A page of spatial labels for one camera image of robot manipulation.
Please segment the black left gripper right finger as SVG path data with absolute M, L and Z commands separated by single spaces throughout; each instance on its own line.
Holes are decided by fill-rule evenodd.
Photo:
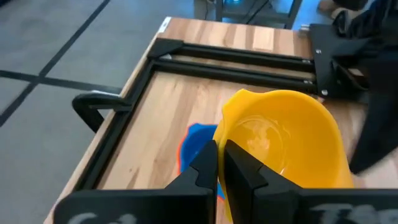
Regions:
M 303 189 L 232 140 L 224 181 L 234 224 L 398 224 L 398 189 Z

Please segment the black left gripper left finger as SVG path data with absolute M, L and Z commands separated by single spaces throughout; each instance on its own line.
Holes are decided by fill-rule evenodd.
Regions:
M 62 199 L 54 224 L 215 224 L 218 153 L 208 141 L 163 189 L 82 190 Z

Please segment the yellow plastic measuring cup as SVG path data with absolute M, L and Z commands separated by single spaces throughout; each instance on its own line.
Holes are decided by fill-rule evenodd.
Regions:
M 311 96 L 292 90 L 242 89 L 224 104 L 222 115 L 213 138 L 231 220 L 224 181 L 224 147 L 229 140 L 303 189 L 354 188 L 338 125 Z

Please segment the person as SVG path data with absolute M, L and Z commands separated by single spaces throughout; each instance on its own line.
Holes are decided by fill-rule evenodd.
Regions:
M 320 0 L 317 10 L 331 19 L 335 19 L 341 11 L 345 10 L 345 8 L 338 5 L 333 0 Z

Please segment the black curved table bracket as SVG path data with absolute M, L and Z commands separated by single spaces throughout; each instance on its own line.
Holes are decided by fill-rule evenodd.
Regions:
M 74 97 L 72 107 L 86 125 L 96 133 L 104 121 L 100 110 L 125 112 L 132 108 L 132 104 L 120 96 L 91 92 Z

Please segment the black table frame rail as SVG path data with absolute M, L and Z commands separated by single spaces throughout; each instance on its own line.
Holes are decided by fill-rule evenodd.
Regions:
M 255 86 L 271 86 L 289 90 L 299 90 L 304 93 L 317 93 L 316 82 L 311 78 L 291 78 L 275 73 L 250 71 L 243 68 L 228 68 L 196 62 L 181 62 L 166 59 L 165 55 L 167 54 L 243 63 L 246 65 L 259 65 L 270 68 L 282 68 L 295 72 L 313 73 L 315 71 L 315 64 L 312 59 L 191 44 L 175 39 L 157 38 L 150 47 L 145 57 L 144 64 L 138 70 L 138 74 L 132 82 L 132 85 L 127 88 L 126 94 L 120 96 L 128 100 L 128 102 L 132 104 L 132 108 L 125 112 L 115 111 L 116 114 L 105 129 L 93 155 L 88 160 L 81 176 L 73 187 L 74 191 L 94 189 L 98 185 L 106 166 L 109 164 L 111 156 L 116 150 L 122 133 L 127 127 L 127 122 L 136 112 L 139 102 L 155 72 L 176 73 L 179 75 L 251 84 Z

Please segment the black metal cart frame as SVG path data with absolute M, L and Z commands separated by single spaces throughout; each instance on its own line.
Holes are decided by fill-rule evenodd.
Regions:
M 193 0 L 202 18 L 274 28 L 293 28 L 303 0 Z

